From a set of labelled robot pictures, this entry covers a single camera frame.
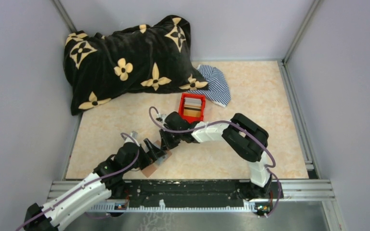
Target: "black pillow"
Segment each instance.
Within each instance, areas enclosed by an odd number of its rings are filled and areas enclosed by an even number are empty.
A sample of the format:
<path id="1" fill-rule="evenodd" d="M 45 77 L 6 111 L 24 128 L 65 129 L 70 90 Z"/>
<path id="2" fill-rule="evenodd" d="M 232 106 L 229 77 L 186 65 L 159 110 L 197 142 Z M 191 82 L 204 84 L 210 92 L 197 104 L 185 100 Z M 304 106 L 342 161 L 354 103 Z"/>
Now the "black pillow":
<path id="1" fill-rule="evenodd" d="M 190 24 L 175 15 L 111 36 L 70 34 L 64 70 L 73 87 L 72 115 L 126 92 L 207 90 L 208 82 L 191 64 L 190 47 Z"/>

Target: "white wall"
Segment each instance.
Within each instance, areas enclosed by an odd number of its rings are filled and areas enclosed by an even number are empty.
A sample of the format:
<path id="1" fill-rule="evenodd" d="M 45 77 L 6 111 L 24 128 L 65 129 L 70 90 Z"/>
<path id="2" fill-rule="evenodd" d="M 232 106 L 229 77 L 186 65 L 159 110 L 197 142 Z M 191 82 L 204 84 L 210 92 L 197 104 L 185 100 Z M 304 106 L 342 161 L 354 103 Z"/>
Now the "white wall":
<path id="1" fill-rule="evenodd" d="M 288 67 L 348 230 L 370 230 L 370 1 L 324 1 Z"/>
<path id="2" fill-rule="evenodd" d="M 77 118 L 63 74 L 68 34 L 49 0 L 0 0 L 0 231 L 60 178 Z"/>
<path id="3" fill-rule="evenodd" d="M 77 30 L 90 35 L 169 14 L 191 23 L 193 60 L 284 58 L 313 0 L 62 0 Z"/>

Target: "red box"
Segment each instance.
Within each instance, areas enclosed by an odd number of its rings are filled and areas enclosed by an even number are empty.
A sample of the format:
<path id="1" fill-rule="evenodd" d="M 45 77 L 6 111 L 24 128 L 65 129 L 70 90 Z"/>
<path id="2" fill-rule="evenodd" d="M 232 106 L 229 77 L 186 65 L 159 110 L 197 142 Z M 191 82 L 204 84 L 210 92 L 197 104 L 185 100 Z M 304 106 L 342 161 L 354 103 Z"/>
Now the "red box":
<path id="1" fill-rule="evenodd" d="M 186 116 L 186 115 L 184 115 L 185 98 L 200 99 L 202 101 L 202 106 L 200 108 L 200 117 L 193 117 L 193 116 Z M 204 95 L 196 95 L 196 94 L 190 94 L 190 93 L 182 93 L 181 102 L 179 103 L 178 114 L 183 119 L 185 119 L 189 123 L 192 123 L 194 121 L 203 121 L 203 111 L 204 111 L 204 109 L 205 109 L 205 96 Z"/>

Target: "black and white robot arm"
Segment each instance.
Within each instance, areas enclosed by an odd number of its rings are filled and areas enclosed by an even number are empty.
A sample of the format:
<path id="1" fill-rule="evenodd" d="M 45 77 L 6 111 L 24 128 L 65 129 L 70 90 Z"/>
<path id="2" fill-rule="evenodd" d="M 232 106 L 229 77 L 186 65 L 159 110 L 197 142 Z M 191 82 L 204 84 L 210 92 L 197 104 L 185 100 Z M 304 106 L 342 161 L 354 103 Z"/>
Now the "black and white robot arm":
<path id="1" fill-rule="evenodd" d="M 25 223 L 18 230 L 26 231 L 62 231 L 74 219 L 88 211 L 95 204 L 110 197 L 124 197 L 125 172 L 145 167 L 179 145 L 187 143 L 203 143 L 207 141 L 225 141 L 233 150 L 248 162 L 251 175 L 251 195 L 268 193 L 272 177 L 266 170 L 269 166 L 262 147 L 267 146 L 268 133 L 242 114 L 235 114 L 230 121 L 218 121 L 208 125 L 206 122 L 188 123 L 177 112 L 169 115 L 158 114 L 157 120 L 162 123 L 159 130 L 161 147 L 154 146 L 145 139 L 146 152 L 131 133 L 117 154 L 111 155 L 101 162 L 78 185 L 58 198 L 38 206 L 31 205 L 25 217 Z"/>

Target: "blue and white striped fabric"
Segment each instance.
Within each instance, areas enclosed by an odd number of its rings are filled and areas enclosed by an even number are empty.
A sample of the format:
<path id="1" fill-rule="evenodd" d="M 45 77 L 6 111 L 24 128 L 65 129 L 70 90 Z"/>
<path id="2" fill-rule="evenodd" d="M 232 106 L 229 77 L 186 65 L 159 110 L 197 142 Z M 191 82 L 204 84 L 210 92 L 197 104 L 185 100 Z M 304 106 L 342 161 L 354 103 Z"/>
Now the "blue and white striped fabric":
<path id="1" fill-rule="evenodd" d="M 190 90 L 188 92 L 205 95 L 214 104 L 226 107 L 230 101 L 230 91 L 222 71 L 210 65 L 199 65 L 197 70 L 208 82 L 209 90 Z"/>

